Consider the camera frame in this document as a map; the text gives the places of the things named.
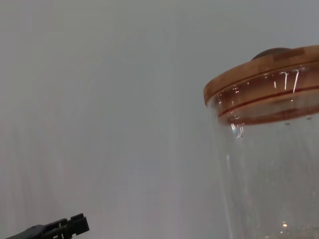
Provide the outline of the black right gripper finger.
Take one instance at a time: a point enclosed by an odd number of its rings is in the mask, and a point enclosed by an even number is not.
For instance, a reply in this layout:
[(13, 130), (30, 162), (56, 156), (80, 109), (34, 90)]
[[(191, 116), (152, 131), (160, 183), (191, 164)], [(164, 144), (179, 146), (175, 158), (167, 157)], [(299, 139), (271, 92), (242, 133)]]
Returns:
[(46, 224), (32, 226), (6, 239), (71, 239), (89, 231), (89, 225), (83, 213)]

